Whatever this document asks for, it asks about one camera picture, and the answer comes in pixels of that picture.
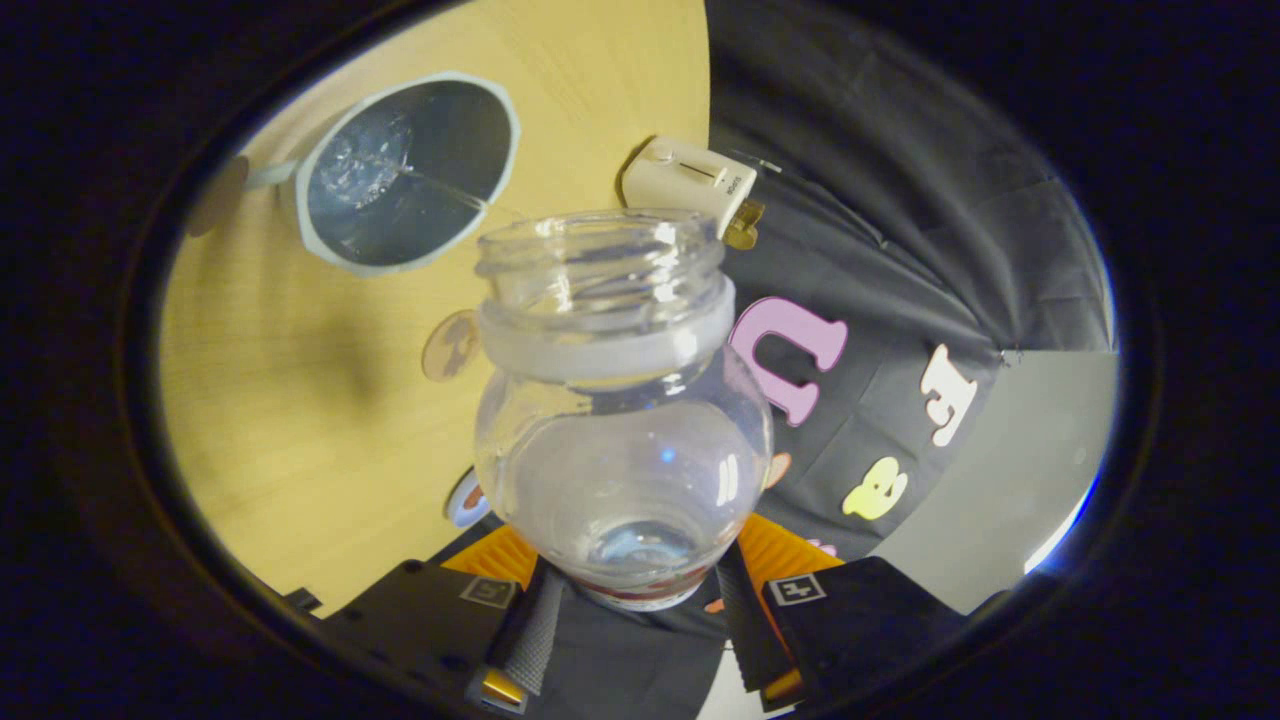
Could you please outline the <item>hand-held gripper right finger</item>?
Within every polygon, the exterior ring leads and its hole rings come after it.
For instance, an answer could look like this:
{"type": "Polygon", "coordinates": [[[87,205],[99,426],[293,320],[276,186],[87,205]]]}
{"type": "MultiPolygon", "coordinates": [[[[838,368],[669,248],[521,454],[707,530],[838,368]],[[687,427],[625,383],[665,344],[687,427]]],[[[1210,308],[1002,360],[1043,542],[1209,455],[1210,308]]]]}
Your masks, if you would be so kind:
{"type": "Polygon", "coordinates": [[[841,560],[759,514],[716,574],[742,685],[765,711],[872,702],[934,671],[1011,587],[1007,559],[919,527],[841,560]]]}

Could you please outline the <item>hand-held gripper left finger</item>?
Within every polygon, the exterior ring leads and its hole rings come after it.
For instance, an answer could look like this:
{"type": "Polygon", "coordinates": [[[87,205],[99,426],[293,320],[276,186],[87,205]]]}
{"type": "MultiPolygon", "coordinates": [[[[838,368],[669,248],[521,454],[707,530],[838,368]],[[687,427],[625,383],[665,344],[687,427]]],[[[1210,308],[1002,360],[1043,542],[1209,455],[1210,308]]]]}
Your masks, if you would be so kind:
{"type": "Polygon", "coordinates": [[[499,527],[442,562],[402,561],[319,625],[415,691],[524,716],[543,693],[564,589],[499,527]]]}

